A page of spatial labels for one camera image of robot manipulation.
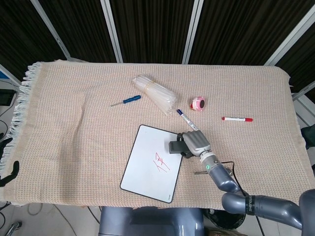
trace red handwriting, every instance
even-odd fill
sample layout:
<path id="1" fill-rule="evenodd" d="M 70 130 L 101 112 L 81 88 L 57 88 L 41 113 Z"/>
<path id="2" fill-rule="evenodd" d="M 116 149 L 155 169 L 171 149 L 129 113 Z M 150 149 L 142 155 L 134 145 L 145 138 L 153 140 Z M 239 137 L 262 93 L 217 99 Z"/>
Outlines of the red handwriting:
<path id="1" fill-rule="evenodd" d="M 154 164 L 157 166 L 157 169 L 159 172 L 161 172 L 161 170 L 163 170 L 164 172 L 168 172 L 170 171 L 170 169 L 168 168 L 168 166 L 163 162 L 163 159 L 158 155 L 158 153 L 156 152 L 156 161 L 153 160 Z"/>

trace floor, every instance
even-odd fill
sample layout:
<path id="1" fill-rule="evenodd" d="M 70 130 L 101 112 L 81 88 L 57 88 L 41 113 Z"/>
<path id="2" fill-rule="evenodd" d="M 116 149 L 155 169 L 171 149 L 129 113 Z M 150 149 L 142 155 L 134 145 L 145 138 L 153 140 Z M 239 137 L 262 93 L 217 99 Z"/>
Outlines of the floor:
<path id="1" fill-rule="evenodd" d="M 303 108 L 299 102 L 294 102 L 296 111 L 302 114 Z M 315 118 L 306 114 L 298 118 L 300 127 L 315 123 Z M 315 164 L 315 148 L 308 150 L 311 164 Z M 77 236 L 96 236 L 98 233 L 98 223 L 92 217 L 87 207 L 79 206 L 60 206 L 61 210 L 70 224 L 73 226 Z M 40 204 L 31 204 L 30 213 L 36 213 L 40 210 Z M 98 207 L 91 207 L 95 216 L 100 218 L 100 210 Z M 17 207 L 8 206 L 1 211 L 6 221 L 0 229 L 0 236 L 4 235 L 10 225 L 20 220 L 23 222 L 21 229 L 16 231 L 13 236 L 74 236 L 71 227 L 64 220 L 61 214 L 52 204 L 43 204 L 39 214 L 31 216 L 28 213 L 28 205 Z M 276 223 L 270 220 L 261 219 L 261 224 L 266 236 L 300 236 L 301 231 L 293 227 Z M 3 224 L 3 218 L 0 216 L 0 226 Z M 205 226 L 213 227 L 213 224 L 205 219 Z M 261 232 L 254 216 L 246 216 L 244 223 L 237 229 L 238 232 L 248 236 L 261 236 Z"/>

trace clear plastic tube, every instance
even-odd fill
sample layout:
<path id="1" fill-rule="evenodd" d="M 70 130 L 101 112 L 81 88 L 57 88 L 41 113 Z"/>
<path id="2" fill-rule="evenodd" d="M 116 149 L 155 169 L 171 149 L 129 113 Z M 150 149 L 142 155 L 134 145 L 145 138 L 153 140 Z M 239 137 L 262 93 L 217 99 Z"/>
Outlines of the clear plastic tube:
<path id="1" fill-rule="evenodd" d="M 157 84 L 151 76 L 138 75 L 132 82 L 140 91 L 146 95 L 165 113 L 169 114 L 177 102 L 176 94 Z"/>

